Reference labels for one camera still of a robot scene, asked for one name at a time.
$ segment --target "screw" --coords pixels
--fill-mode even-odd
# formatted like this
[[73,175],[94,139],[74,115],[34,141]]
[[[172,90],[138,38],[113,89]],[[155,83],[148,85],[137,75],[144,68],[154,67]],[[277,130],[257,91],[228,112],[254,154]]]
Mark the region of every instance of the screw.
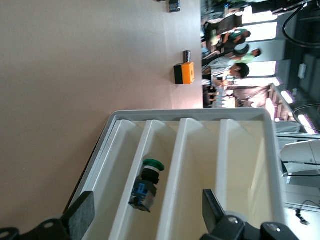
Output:
[[238,224],[238,220],[237,220],[235,217],[233,217],[233,216],[228,217],[228,220],[229,220],[230,223]]
[[267,226],[271,231],[274,231],[274,232],[280,232],[281,231],[280,228],[277,225],[274,225],[272,223],[267,224]]

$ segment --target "fluorescent light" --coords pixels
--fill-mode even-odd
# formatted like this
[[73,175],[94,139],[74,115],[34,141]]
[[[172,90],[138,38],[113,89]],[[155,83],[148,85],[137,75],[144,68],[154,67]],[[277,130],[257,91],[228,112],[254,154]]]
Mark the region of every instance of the fluorescent light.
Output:
[[293,99],[287,91],[282,91],[281,95],[283,96],[283,98],[286,100],[286,102],[288,104],[292,104],[294,102],[295,99]]
[[310,125],[309,121],[307,120],[307,118],[305,117],[305,115],[299,115],[298,119],[308,134],[315,134],[316,133],[313,129],[311,129],[311,125]]
[[271,116],[271,120],[275,120],[275,113],[276,113],[276,109],[275,109],[275,105],[272,102],[271,98],[267,98],[266,102],[265,102],[265,108],[266,110],[270,113]]

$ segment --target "man in green shirt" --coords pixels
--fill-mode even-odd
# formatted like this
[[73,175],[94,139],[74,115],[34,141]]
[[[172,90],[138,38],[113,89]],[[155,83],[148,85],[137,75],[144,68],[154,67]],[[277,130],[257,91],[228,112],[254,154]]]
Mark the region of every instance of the man in green shirt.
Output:
[[235,64],[249,64],[251,63],[256,57],[259,57],[261,55],[261,49],[255,49],[252,52],[246,54],[243,57],[239,57],[239,56],[233,56],[230,59],[232,59],[234,61]]

